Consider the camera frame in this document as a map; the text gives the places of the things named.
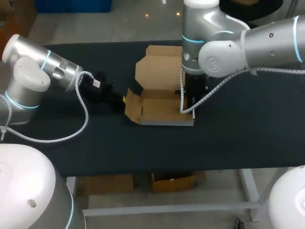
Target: blue container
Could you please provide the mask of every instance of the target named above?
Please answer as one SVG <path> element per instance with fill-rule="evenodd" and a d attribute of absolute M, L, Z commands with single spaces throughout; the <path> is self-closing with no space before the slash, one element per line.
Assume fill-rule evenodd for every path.
<path fill-rule="evenodd" d="M 66 12 L 65 0 L 35 0 L 38 13 L 64 13 Z"/>
<path fill-rule="evenodd" d="M 38 13 L 110 12 L 112 0 L 35 0 Z"/>
<path fill-rule="evenodd" d="M 110 12 L 112 0 L 65 0 L 67 12 L 98 13 Z"/>

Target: open cardboard box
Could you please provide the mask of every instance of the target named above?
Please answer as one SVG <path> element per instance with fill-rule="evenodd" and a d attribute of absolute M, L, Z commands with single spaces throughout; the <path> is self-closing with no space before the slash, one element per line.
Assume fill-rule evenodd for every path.
<path fill-rule="evenodd" d="M 180 113 L 182 48 L 150 45 L 146 56 L 136 64 L 135 79 L 143 87 L 140 96 L 130 89 L 126 96 L 125 114 L 141 125 L 193 126 L 195 114 Z"/>

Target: cable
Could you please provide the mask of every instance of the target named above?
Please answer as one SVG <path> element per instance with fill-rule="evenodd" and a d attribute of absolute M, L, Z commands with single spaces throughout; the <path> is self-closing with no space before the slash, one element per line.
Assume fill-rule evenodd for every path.
<path fill-rule="evenodd" d="M 183 87 L 183 70 L 181 68 L 181 71 L 180 71 L 180 93 L 181 93 L 180 113 L 185 114 L 185 113 L 188 113 L 188 112 L 194 110 L 196 107 L 198 107 L 208 98 L 210 98 L 215 92 L 218 91 L 219 88 L 221 88 L 226 82 L 231 80 L 234 76 L 237 76 L 241 73 L 245 73 L 245 72 L 249 72 L 249 71 L 252 71 L 252 72 L 264 71 L 264 72 L 287 73 L 287 74 L 305 74 L 305 70 L 292 70 L 292 69 L 280 69 L 280 68 L 252 68 L 250 70 L 240 70 L 238 72 L 235 72 L 235 73 L 229 75 L 227 78 L 222 80 L 220 82 L 220 84 L 218 84 L 213 90 L 211 90 L 206 96 L 204 96 L 200 101 L 198 101 L 192 107 L 190 107 L 186 110 L 183 110 L 184 87 Z"/>
<path fill-rule="evenodd" d="M 78 88 L 78 82 L 79 82 L 81 76 L 84 75 L 84 74 L 86 74 L 86 75 L 90 76 L 92 79 L 94 79 L 92 73 L 86 72 L 86 71 L 80 72 L 80 73 L 77 75 L 76 79 L 75 79 L 75 92 L 76 92 L 76 95 L 77 95 L 77 97 L 78 97 L 78 99 L 79 99 L 79 101 L 80 101 L 80 103 L 81 103 L 81 106 L 82 106 L 83 109 L 84 109 L 84 112 L 85 112 L 85 122 L 84 122 L 84 124 L 82 125 L 81 129 L 79 129 L 77 132 L 75 132 L 74 134 L 72 134 L 72 135 L 70 135 L 70 136 L 63 137 L 63 138 L 59 138 L 59 139 L 54 139 L 54 140 L 39 140 L 39 139 L 27 137 L 27 136 L 25 136 L 25 135 L 23 135 L 23 134 L 21 134 L 21 133 L 15 131 L 15 130 L 13 130 L 12 128 L 7 127 L 8 124 L 9 124 L 9 122 L 10 122 L 10 119 L 11 119 L 12 108 L 11 108 L 11 104 L 4 98 L 4 96 L 1 95 L 1 97 L 4 98 L 4 100 L 5 100 L 6 103 L 8 104 L 8 106 L 9 106 L 9 113 L 10 113 L 6 125 L 5 125 L 5 126 L 0 126 L 0 129 L 1 129 L 1 132 L 2 132 L 1 140 L 3 140 L 4 134 L 5 134 L 6 131 L 9 131 L 9 132 L 11 132 L 12 134 L 17 135 L 18 137 L 21 137 L 21 138 L 23 138 L 23 139 L 25 139 L 25 140 L 32 141 L 32 142 L 36 142 L 36 143 L 55 143 L 55 142 L 62 142 L 62 141 L 71 139 L 71 138 L 75 137 L 76 135 L 80 134 L 80 133 L 86 128 L 86 126 L 87 126 L 87 124 L 88 124 L 88 121 L 89 121 L 88 110 L 87 110 L 87 108 L 86 108 L 86 105 L 85 105 L 84 101 L 83 101 L 82 98 L 81 98 L 80 91 L 79 91 L 79 88 Z"/>
<path fill-rule="evenodd" d="M 10 102 L 8 101 L 8 99 L 6 97 L 4 97 L 1 94 L 0 94 L 0 97 L 6 102 L 6 104 L 8 105 L 8 110 L 9 110 L 9 116 L 8 116 L 8 120 L 6 121 L 5 126 L 0 126 L 0 129 L 1 129 L 1 139 L 0 139 L 0 141 L 3 141 L 4 135 L 5 135 L 5 133 L 7 131 L 7 128 L 8 128 L 8 125 L 10 124 L 11 115 L 12 115 L 12 108 L 11 108 Z"/>

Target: table leg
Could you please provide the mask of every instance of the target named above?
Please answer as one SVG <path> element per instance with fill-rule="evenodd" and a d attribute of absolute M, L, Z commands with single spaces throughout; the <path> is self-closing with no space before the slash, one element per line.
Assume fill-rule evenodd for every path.
<path fill-rule="evenodd" d="M 288 170 L 287 167 L 278 168 L 273 177 L 271 178 L 269 184 L 263 191 L 261 195 L 258 195 L 256 185 L 253 179 L 252 172 L 249 173 L 248 169 L 241 169 L 242 180 L 243 176 L 246 178 L 246 185 L 244 184 L 244 188 L 246 190 L 246 195 L 249 201 L 258 201 L 260 204 L 259 208 L 251 209 L 250 216 L 251 220 L 254 222 L 263 221 L 268 215 L 268 199 L 273 185 L 276 181 Z"/>

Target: gray floor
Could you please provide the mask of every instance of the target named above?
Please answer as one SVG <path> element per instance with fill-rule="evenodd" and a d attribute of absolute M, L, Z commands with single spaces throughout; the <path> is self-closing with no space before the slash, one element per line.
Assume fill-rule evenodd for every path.
<path fill-rule="evenodd" d="M 290 3 L 253 23 L 283 19 Z M 294 15 L 304 13 L 304 6 L 299 0 Z M 183 0 L 113 0 L 111 13 L 40 14 L 29 38 L 39 44 L 178 40 L 182 14 Z"/>
<path fill-rule="evenodd" d="M 254 21 L 262 25 L 283 19 L 291 0 L 266 18 Z M 304 12 L 305 2 L 294 15 Z M 177 40 L 182 34 L 183 0 L 113 0 L 111 13 L 40 14 L 29 38 L 39 44 Z M 259 190 L 263 190 L 274 169 L 254 169 Z M 136 190 L 130 194 L 90 196 L 89 208 L 127 207 L 182 203 L 243 201 L 244 193 L 235 170 L 207 171 L 207 181 L 193 190 L 170 194 L 151 194 Z M 252 223 L 248 211 L 193 212 L 109 216 L 87 218 L 88 229 L 232 229 L 239 217 L 248 229 L 271 229 L 266 222 Z"/>
<path fill-rule="evenodd" d="M 260 192 L 266 187 L 274 172 L 275 169 L 253 169 Z M 90 196 L 89 208 L 245 201 L 245 194 L 236 170 L 207 171 L 206 176 L 206 181 L 199 181 L 194 189 L 184 192 L 151 194 L 147 190 L 136 189 L 127 194 Z M 248 210 L 88 217 L 87 228 L 233 229 L 236 218 L 244 220 L 247 229 L 272 229 L 268 216 L 264 222 L 250 222 Z"/>

